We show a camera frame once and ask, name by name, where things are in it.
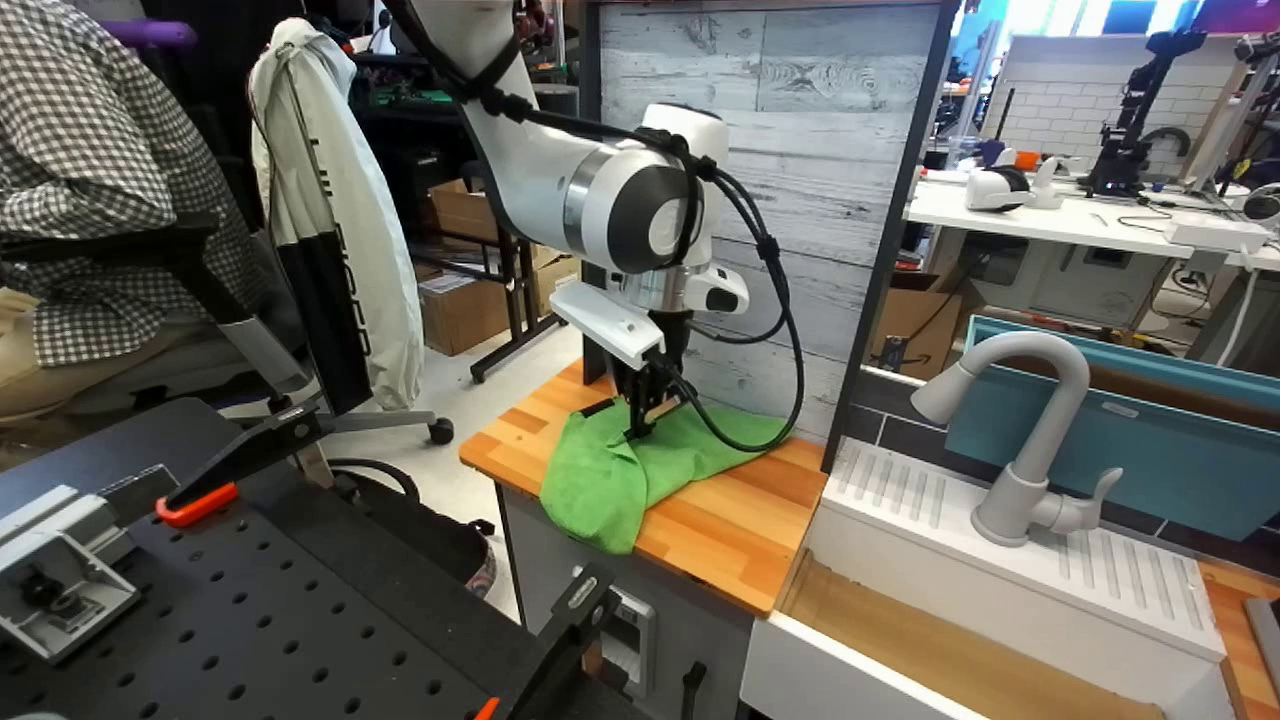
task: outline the sink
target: sink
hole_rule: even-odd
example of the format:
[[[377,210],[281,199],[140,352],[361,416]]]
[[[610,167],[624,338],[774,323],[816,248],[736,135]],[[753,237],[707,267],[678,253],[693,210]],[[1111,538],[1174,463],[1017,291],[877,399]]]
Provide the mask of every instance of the sink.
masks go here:
[[[961,473],[844,438],[807,552],[1165,715],[1234,715],[1198,558],[1108,527],[999,546],[968,523],[980,495]]]

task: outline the white wall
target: white wall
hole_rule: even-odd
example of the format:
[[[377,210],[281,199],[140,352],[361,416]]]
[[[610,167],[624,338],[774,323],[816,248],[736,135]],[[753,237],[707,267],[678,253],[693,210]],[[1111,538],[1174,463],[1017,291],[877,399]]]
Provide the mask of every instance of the white wall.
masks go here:
[[[1207,40],[1200,53],[1174,61],[1146,128],[1178,124],[1198,140],[1236,67],[1234,47],[1236,40]],[[1014,34],[983,132],[996,132],[1007,88],[1017,88],[1004,145],[1067,153],[1072,167],[1089,170],[1102,153],[1102,124],[1122,115],[1127,70],[1149,61],[1146,34]]]
[[[601,7],[601,104],[610,124],[639,124],[643,104],[681,101],[728,119],[728,170],[747,183],[792,271],[807,399],[801,435],[837,416],[870,267],[877,259],[936,7]],[[776,297],[736,216],[718,227],[718,259],[753,285],[753,312],[722,331],[764,327]],[[785,413],[790,338],[725,349],[696,338],[687,377],[705,394]]]

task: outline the white garment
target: white garment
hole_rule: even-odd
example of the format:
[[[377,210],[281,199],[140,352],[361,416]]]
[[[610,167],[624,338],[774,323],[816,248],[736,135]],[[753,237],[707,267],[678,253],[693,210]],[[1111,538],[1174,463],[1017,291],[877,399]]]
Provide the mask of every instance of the white garment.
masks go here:
[[[281,248],[325,231],[345,238],[373,399],[410,413],[429,364],[426,318],[387,179],[347,108],[351,77],[337,40],[281,18],[248,77],[251,165]]]

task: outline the faucet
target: faucet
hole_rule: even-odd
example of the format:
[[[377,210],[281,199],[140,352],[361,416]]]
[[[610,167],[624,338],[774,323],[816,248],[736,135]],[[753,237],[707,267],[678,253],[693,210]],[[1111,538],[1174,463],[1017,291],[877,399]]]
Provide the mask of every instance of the faucet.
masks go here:
[[[994,544],[1007,544],[1007,546],[1024,544],[1034,523],[1047,530],[1095,527],[1108,490],[1124,481],[1124,467],[1108,467],[1095,481],[1092,499],[1047,490],[1047,467],[1089,394],[1089,359],[1078,344],[1047,331],[994,337],[968,349],[950,372],[930,380],[912,394],[916,413],[930,416],[933,423],[950,423],[961,413],[961,399],[968,394],[976,377],[1007,354],[1047,359],[1061,383],[1044,404],[1034,435],[1017,451],[1017,461],[1004,463],[994,490],[974,507],[974,527]]]

